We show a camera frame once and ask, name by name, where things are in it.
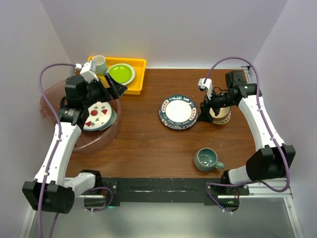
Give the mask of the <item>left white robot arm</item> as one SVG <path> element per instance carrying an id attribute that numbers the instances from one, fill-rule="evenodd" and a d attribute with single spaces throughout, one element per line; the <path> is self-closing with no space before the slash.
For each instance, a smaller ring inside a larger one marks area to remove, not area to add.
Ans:
<path id="1" fill-rule="evenodd" d="M 127 87 L 106 74 L 105 88 L 98 79 L 88 82 L 83 76 L 73 75 L 65 81 L 65 96 L 55 112 L 56 124 L 47 156 L 33 181 L 26 181 L 22 192 L 35 211 L 67 214 L 74 200 L 88 191 L 98 194 L 103 188 L 99 171 L 83 170 L 69 181 L 66 168 L 73 148 L 89 116 L 88 108 L 97 102 L 119 99 Z"/>

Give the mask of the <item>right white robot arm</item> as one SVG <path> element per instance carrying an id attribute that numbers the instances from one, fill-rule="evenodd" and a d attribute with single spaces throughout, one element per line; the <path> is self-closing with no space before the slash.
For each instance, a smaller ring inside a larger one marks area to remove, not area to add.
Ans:
<path id="1" fill-rule="evenodd" d="M 295 157 L 292 145 L 286 145 L 275 130 L 264 106 L 262 93 L 256 83 L 247 83 L 240 71 L 225 76 L 227 90 L 216 93 L 212 80 L 201 78 L 198 88 L 206 95 L 200 104 L 199 121 L 213 122 L 220 109 L 237 106 L 250 127 L 256 152 L 242 167 L 226 170 L 221 177 L 221 190 L 233 194 L 239 184 L 289 178 L 289 168 Z"/>

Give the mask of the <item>light blue divided plate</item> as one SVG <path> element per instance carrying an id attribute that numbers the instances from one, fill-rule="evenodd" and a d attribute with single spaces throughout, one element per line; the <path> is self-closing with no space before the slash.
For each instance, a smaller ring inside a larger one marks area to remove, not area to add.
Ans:
<path id="1" fill-rule="evenodd" d="M 112 109 L 111 113 L 107 112 L 107 114 L 102 117 L 101 127 L 99 128 L 99 130 L 107 129 L 108 127 L 113 125 L 116 119 L 117 119 L 117 113 L 114 109 Z"/>

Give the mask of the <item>green rim lettered plate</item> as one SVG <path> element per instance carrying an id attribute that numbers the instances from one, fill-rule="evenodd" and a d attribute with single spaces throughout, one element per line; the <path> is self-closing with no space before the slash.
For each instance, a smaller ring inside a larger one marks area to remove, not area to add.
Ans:
<path id="1" fill-rule="evenodd" d="M 186 125 L 194 118 L 198 118 L 198 108 L 189 97 L 172 95 L 162 102 L 159 117 L 163 117 L 172 125 Z"/>

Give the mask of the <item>dark floral plate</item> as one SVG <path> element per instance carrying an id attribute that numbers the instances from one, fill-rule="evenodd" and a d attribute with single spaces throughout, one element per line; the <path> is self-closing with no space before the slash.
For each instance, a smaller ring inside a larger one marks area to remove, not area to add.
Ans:
<path id="1" fill-rule="evenodd" d="M 185 130 L 185 129 L 188 129 L 188 128 L 192 127 L 192 126 L 196 123 L 196 121 L 197 121 L 197 117 L 196 117 L 196 118 L 194 118 L 192 121 L 190 121 L 190 122 L 189 122 L 188 124 L 186 124 L 186 125 L 172 125 L 172 123 L 167 122 L 163 117 L 160 117 L 160 119 L 161 119 L 162 123 L 163 123 L 165 126 L 171 128 L 171 129 L 175 129 L 175 130 Z"/>

